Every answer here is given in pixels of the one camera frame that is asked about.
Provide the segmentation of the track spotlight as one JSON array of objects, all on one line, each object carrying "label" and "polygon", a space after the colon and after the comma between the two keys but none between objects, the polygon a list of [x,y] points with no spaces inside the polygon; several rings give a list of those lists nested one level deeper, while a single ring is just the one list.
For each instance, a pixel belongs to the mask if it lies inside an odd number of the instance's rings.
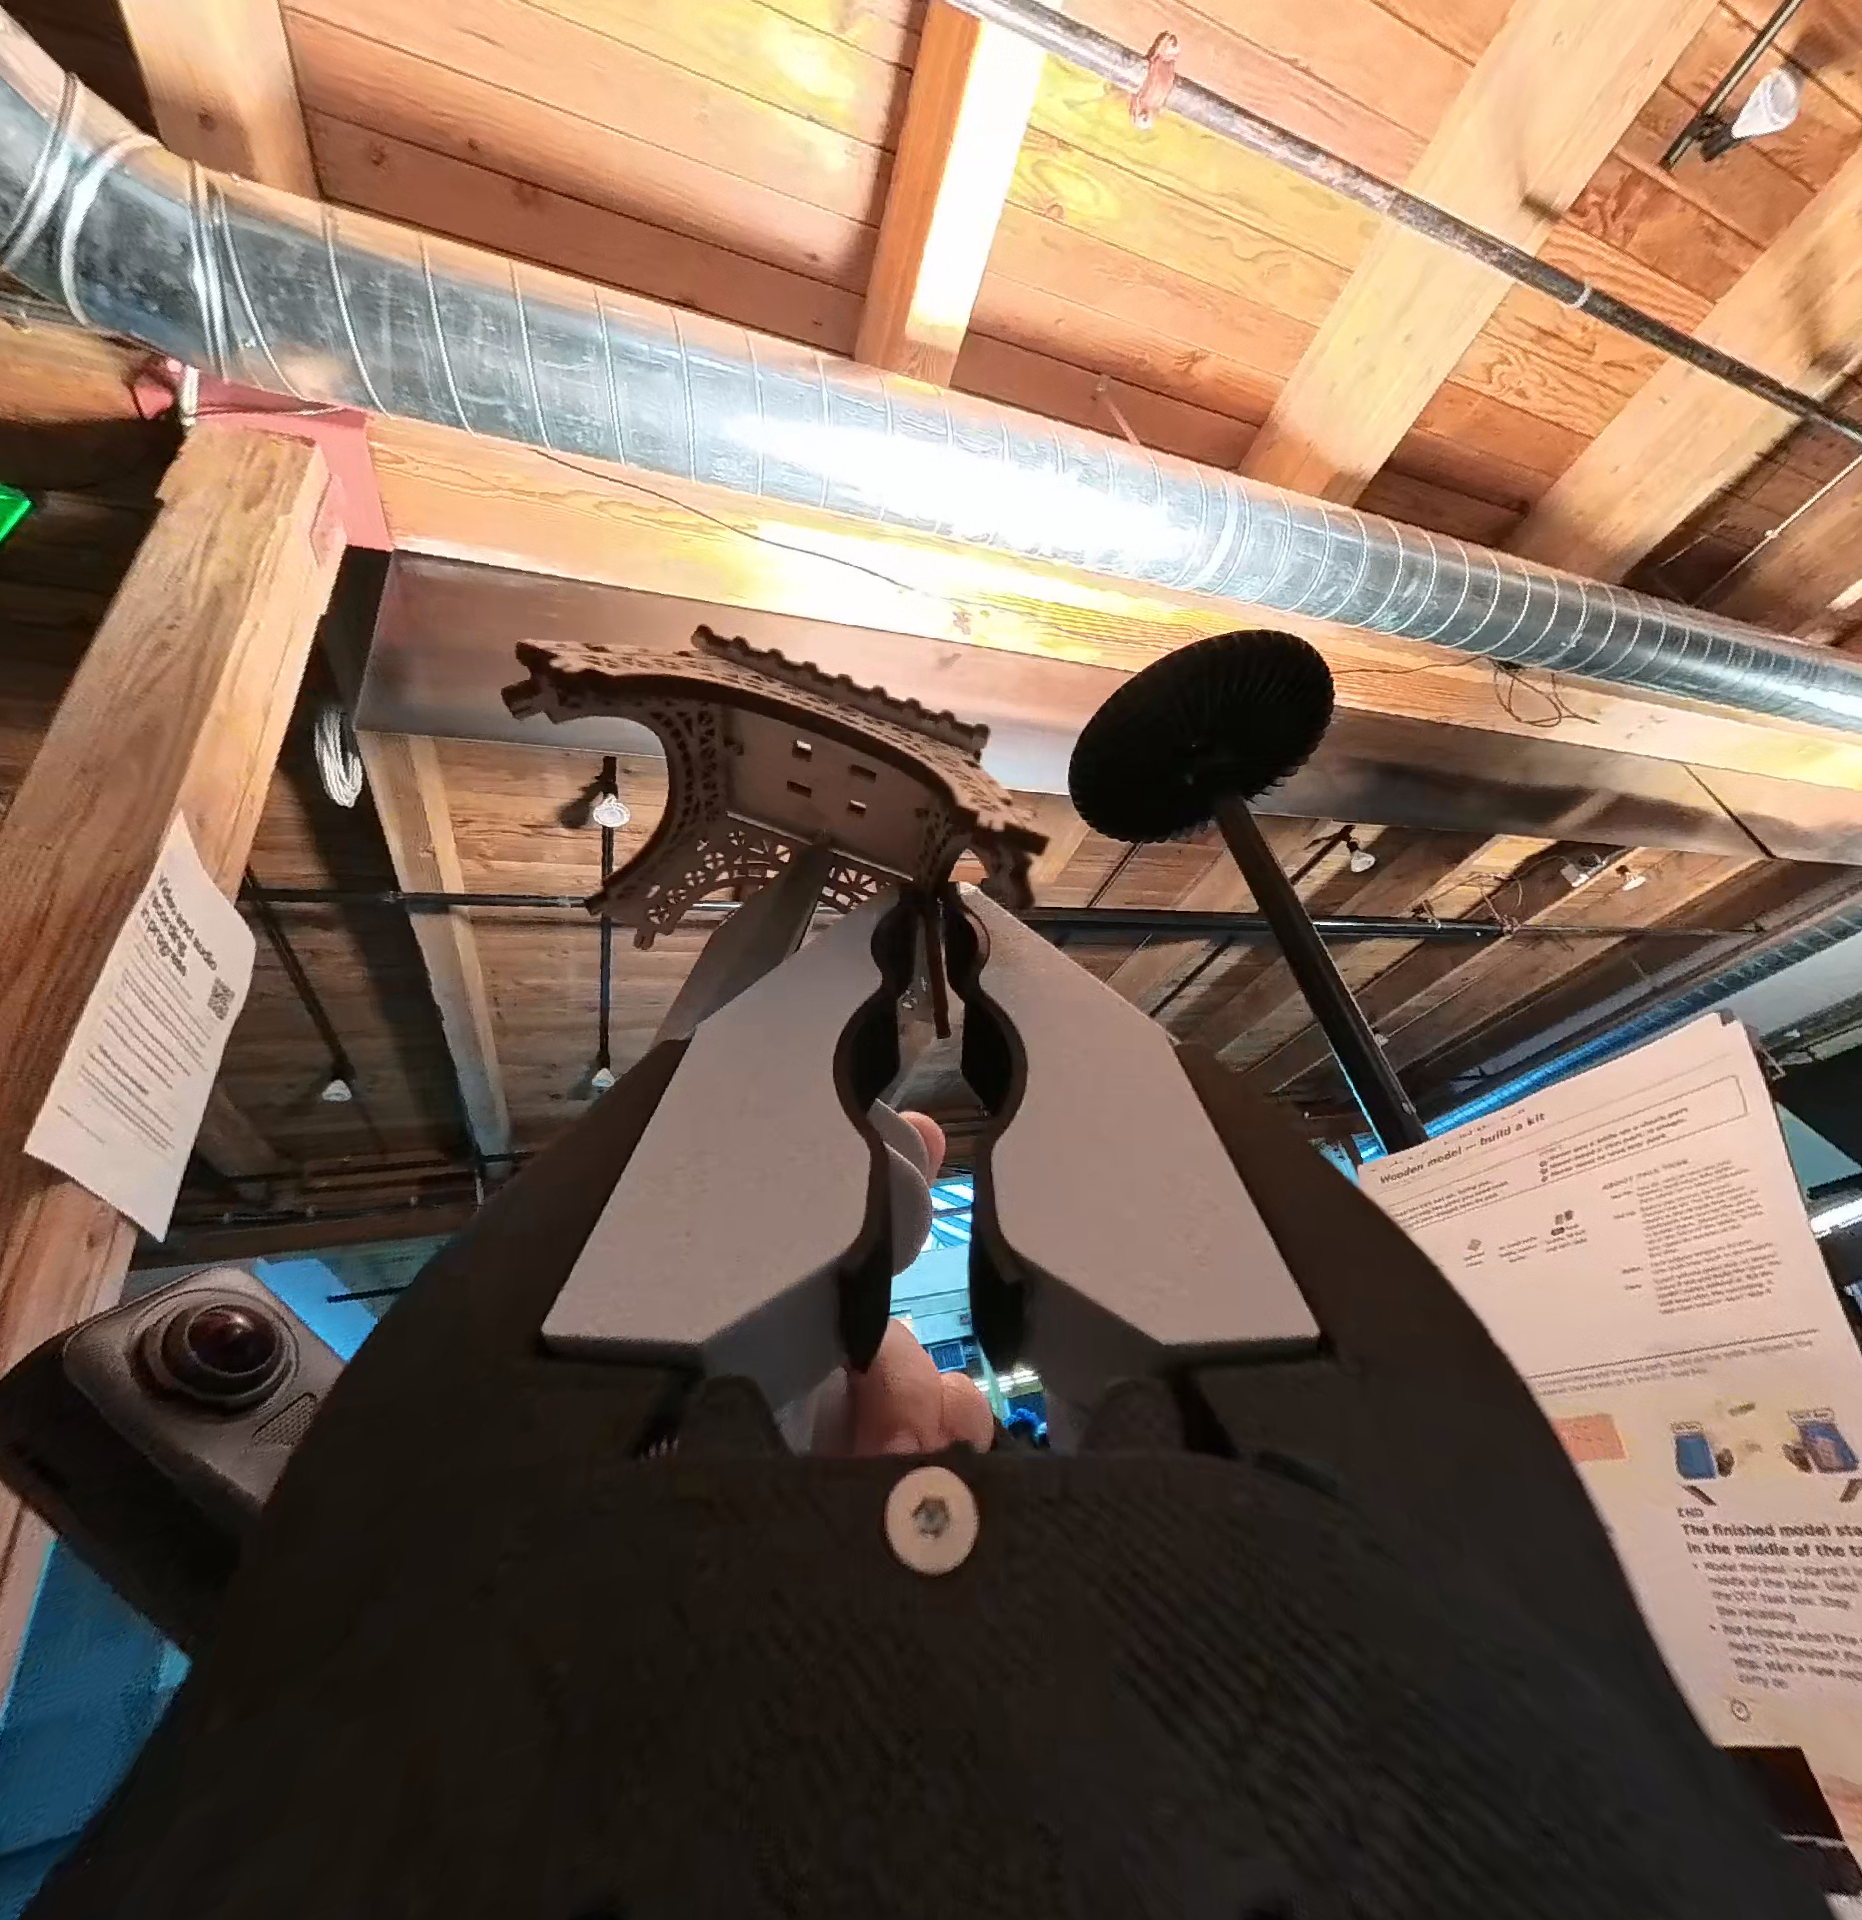
[{"label": "track spotlight", "polygon": [[1665,149],[1660,172],[1676,172],[1691,152],[1705,163],[1713,163],[1733,152],[1737,146],[1750,146],[1758,138],[1793,127],[1801,118],[1806,92],[1802,70],[1793,59],[1784,59],[1746,93],[1741,93],[1741,89],[1802,7],[1806,3],[1779,3],[1775,13],[1770,13],[1763,26],[1748,38],[1726,76],[1705,95],[1705,105],[1691,112],[1684,130]]}]

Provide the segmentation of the printed instruction sheet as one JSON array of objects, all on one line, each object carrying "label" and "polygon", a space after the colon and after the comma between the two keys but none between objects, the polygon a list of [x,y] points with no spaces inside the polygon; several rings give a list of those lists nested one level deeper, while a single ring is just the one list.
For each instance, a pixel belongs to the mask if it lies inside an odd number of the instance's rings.
[{"label": "printed instruction sheet", "polygon": [[1709,1014],[1358,1175],[1544,1407],[1706,1730],[1862,1793],[1862,1352]]}]

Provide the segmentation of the white paper notice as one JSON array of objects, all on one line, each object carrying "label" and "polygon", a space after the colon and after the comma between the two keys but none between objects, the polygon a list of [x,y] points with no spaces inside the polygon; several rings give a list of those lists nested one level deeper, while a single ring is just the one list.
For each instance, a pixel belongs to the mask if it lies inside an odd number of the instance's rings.
[{"label": "white paper notice", "polygon": [[128,913],[26,1157],[165,1239],[257,944],[181,811]]}]

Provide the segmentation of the black ceiling pipe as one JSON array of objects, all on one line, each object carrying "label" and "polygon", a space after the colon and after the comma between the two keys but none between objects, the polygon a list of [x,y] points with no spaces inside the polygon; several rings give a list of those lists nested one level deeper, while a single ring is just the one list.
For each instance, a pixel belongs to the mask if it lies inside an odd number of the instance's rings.
[{"label": "black ceiling pipe", "polygon": [[1366,167],[1279,127],[1254,108],[1239,107],[1205,84],[1178,77],[1171,33],[1159,36],[1151,50],[1139,53],[1038,3],[958,3],[958,10],[988,26],[1001,26],[1038,46],[1046,57],[1108,84],[1133,107],[1144,108],[1148,118],[1173,114],[1225,138],[1245,152],[1261,156],[1421,241],[1530,289],[1573,314],[1588,314],[1596,323],[1652,347],[1691,370],[1706,374],[1741,396],[1753,396],[1794,423],[1837,434],[1862,452],[1862,423],[1825,399],[1797,392],[1727,351],[1709,347],[1597,285],[1573,278],[1494,234],[1474,229],[1469,220],[1394,186]]}]

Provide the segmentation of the wooden tower model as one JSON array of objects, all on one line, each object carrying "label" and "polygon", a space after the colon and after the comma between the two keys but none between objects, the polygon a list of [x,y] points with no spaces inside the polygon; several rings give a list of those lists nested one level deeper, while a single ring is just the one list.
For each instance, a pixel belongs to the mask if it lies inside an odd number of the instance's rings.
[{"label": "wooden tower model", "polygon": [[1001,908],[1037,903],[1050,840],[984,769],[984,724],[711,627],[690,651],[525,640],[516,656],[516,719],[621,719],[663,746],[663,817],[589,903],[638,948],[727,887],[745,903],[819,842],[835,851],[822,904],[843,914],[897,894],[923,917],[966,856]]}]

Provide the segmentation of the silver ventilation duct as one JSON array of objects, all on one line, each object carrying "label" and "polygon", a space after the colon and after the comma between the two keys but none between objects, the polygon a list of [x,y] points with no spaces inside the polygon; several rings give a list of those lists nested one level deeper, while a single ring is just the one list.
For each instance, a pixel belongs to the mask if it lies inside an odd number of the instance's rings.
[{"label": "silver ventilation duct", "polygon": [[240,386],[1862,735],[1862,659],[173,156],[0,7],[0,269]]}]

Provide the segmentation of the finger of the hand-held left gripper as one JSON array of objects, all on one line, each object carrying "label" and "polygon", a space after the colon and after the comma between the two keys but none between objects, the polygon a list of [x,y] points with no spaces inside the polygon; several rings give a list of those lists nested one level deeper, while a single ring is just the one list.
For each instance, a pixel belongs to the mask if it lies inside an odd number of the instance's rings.
[{"label": "finger of the hand-held left gripper", "polygon": [[827,842],[791,859],[782,874],[726,917],[705,944],[657,1027],[657,1044],[676,1044],[793,957],[835,874]]}]

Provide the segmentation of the wooden post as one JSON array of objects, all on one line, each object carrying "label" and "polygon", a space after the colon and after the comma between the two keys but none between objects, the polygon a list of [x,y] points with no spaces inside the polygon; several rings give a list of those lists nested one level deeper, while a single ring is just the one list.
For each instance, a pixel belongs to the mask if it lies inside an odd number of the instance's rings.
[{"label": "wooden post", "polygon": [[158,496],[0,821],[0,1379],[128,1273],[129,1219],[26,1140],[177,818],[237,888],[345,549],[300,438],[203,428]]}]

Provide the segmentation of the black pleated disc on pole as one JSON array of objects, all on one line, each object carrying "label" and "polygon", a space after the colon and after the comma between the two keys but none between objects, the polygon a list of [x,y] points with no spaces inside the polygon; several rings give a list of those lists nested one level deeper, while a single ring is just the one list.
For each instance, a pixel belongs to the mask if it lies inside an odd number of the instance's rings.
[{"label": "black pleated disc on pole", "polygon": [[1120,842],[1221,830],[1366,1122],[1399,1153],[1427,1131],[1254,821],[1254,802],[1307,763],[1332,713],[1333,677],[1307,640],[1274,631],[1205,638],[1152,660],[1092,713],[1070,754],[1067,796],[1087,830]]}]

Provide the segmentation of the person's left hand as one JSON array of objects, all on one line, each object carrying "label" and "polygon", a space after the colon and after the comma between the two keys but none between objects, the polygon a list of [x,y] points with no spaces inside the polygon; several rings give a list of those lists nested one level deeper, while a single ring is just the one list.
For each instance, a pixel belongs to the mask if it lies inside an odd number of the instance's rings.
[{"label": "person's left hand", "polygon": [[852,1457],[990,1453],[997,1423],[988,1395],[940,1372],[916,1333],[892,1318],[871,1366],[844,1381],[844,1451]]}]

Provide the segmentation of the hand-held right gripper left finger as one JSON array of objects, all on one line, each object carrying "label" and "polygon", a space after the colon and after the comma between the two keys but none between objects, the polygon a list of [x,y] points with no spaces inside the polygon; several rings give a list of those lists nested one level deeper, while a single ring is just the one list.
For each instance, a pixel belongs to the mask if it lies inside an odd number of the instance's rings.
[{"label": "hand-held right gripper left finger", "polygon": [[905,1125],[871,1119],[913,935],[905,900],[868,900],[663,1044],[663,1090],[616,1090],[642,1131],[543,1317],[553,1356],[745,1377],[773,1407],[871,1366],[914,1185]]}]

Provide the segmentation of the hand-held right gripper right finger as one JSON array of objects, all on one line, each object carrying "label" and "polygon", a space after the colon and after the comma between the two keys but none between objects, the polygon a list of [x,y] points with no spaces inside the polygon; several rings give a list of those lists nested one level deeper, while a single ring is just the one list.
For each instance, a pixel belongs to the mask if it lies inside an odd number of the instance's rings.
[{"label": "hand-held right gripper right finger", "polygon": [[1166,1028],[980,887],[954,891],[969,1311],[1063,1403],[1300,1359],[1322,1329]]}]

